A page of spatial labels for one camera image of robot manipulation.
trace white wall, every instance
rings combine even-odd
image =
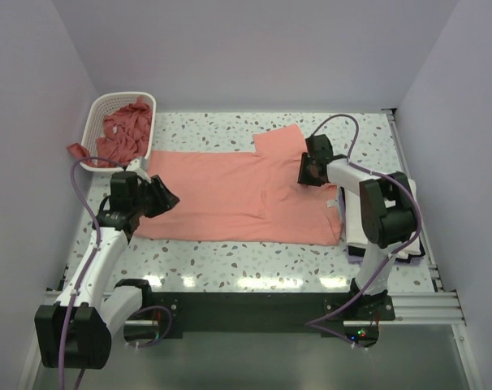
[[[159,109],[379,110],[457,0],[54,0],[101,93]]]
[[[398,109],[442,279],[492,389],[492,0],[460,0]]]
[[[15,388],[35,311],[65,265],[80,209],[65,146],[94,98],[51,2],[0,0],[0,390]]]

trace terrazzo surface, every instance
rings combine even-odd
[[[252,135],[298,124],[307,137],[331,114],[313,113],[157,113],[155,150],[254,151]],[[398,154],[384,114],[353,114],[360,137],[353,161],[376,171],[400,170]],[[348,119],[333,119],[323,132],[335,153],[347,153],[354,135]],[[109,192],[107,175],[96,174],[88,203],[98,208]],[[73,276],[91,232],[83,211],[67,263],[66,282]],[[349,264],[345,242],[336,247],[273,242],[199,242],[133,237],[110,277],[107,290],[120,279],[145,278],[154,291],[196,292],[340,292],[347,291],[360,269]],[[433,292],[428,263],[394,266],[391,293]]]

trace t-shirt sleeve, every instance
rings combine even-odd
[[[256,154],[271,158],[299,157],[307,149],[302,131],[296,124],[253,135]]]

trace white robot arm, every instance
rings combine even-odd
[[[395,262],[395,256],[391,254],[410,239],[418,222],[409,197],[394,185],[398,182],[410,193],[407,176],[396,172],[385,175],[386,180],[367,170],[357,169],[349,164],[346,156],[334,156],[332,145],[325,135],[313,134],[306,139],[306,145],[308,153],[302,154],[299,183],[315,186],[334,183],[360,197],[362,226],[369,244],[352,289],[359,291],[368,285],[364,295],[386,294],[389,274]],[[387,208],[386,199],[395,201],[395,205]],[[387,257],[389,261],[378,272]]]
[[[104,210],[107,201],[110,207]],[[35,315],[44,366],[58,366],[67,310],[71,310],[72,326],[64,327],[66,367],[97,369],[106,364],[114,334],[133,313],[149,305],[146,299],[151,293],[146,280],[125,279],[104,300],[114,264],[138,228],[140,217],[155,217],[178,202],[157,175],[147,175],[139,159],[111,176],[110,195],[96,215],[99,231],[92,232],[82,262],[54,305],[40,306]]]

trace white plastic basket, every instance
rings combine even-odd
[[[145,154],[145,160],[149,161],[150,151],[152,150],[152,139],[154,134],[154,120],[156,119],[156,99],[154,96],[145,92],[117,92],[108,93],[107,95],[100,96],[94,101],[89,111],[87,123],[85,124],[84,136],[82,136],[81,145],[89,150],[92,156],[97,155],[97,139],[103,137],[103,119],[106,115],[110,115],[120,108],[126,106],[129,103],[135,103],[136,99],[142,96],[143,102],[147,103],[152,110],[152,120],[150,121],[150,137],[149,146],[147,147],[147,153]],[[80,165],[91,172],[98,173],[115,173],[120,171],[120,168],[96,168],[90,167],[83,162]]]

